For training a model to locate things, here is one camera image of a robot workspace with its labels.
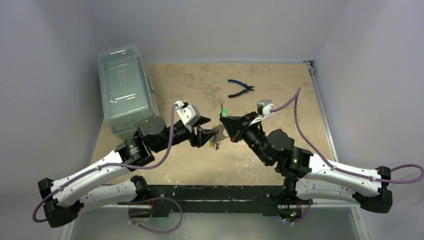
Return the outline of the green tagged key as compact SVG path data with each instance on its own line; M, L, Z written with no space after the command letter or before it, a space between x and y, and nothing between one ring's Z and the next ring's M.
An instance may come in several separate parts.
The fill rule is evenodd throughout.
M223 103L220 104L220 117L228 117L229 116L229 111L224 108Z

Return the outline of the metal keyring plate with keys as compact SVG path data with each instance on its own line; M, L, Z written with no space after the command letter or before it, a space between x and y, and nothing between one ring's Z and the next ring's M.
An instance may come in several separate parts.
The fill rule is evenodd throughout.
M209 146L211 148L214 148L216 151L219 150L221 146L221 142L227 138L229 138L229 135L225 129L225 127L222 124L216 125L212 128L213 130L216 130L217 133L209 140Z

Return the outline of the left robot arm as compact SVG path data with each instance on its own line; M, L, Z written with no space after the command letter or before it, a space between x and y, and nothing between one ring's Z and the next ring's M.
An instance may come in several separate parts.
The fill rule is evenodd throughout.
M142 205L149 199L149 188L143 177L115 185L105 183L135 170L152 170L162 165L171 148L188 141L194 148L204 146L218 134L204 129L210 118L197 115L182 117L167 126L160 116L151 116L136 133L97 162L67 177L38 182L41 202L32 212L35 223L47 222L62 227L75 220L79 213L114 203Z

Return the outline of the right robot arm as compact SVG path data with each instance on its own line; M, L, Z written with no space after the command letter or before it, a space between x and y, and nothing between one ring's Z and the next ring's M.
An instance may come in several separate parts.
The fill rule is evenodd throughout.
M391 170L380 166L359 168L320 157L295 146L295 140L278 128L266 134L256 112L219 117L231 142L244 141L259 160L283 176L280 196L288 204L296 200L334 199L358 204L363 210L386 214L393 205L388 190Z

